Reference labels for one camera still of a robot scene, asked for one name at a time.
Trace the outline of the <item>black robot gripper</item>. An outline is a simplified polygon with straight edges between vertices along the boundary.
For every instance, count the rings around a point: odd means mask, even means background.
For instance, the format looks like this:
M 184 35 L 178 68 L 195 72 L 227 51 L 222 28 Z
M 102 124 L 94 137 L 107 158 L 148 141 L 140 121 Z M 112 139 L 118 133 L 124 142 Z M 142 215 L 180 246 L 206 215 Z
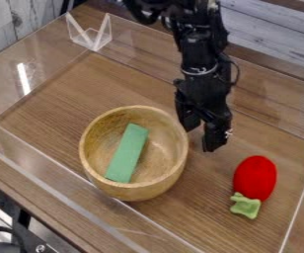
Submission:
M 232 114 L 227 96 L 234 82 L 230 68 L 182 70 L 183 78 L 174 79 L 174 104 L 178 120 L 186 131 L 203 124 L 202 149 L 214 152 L 227 143 Z

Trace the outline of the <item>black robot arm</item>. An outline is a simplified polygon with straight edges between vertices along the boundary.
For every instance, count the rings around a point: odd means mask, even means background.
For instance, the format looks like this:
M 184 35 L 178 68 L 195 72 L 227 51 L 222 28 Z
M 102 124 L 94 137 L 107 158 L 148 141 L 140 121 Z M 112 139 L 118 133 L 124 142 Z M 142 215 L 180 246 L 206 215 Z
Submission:
M 202 149 L 215 151 L 232 134 L 227 96 L 240 76 L 238 64 L 224 54 L 228 31 L 220 0 L 123 0 L 143 25 L 162 23 L 180 53 L 183 77 L 172 81 L 178 120 L 187 131 L 203 128 Z

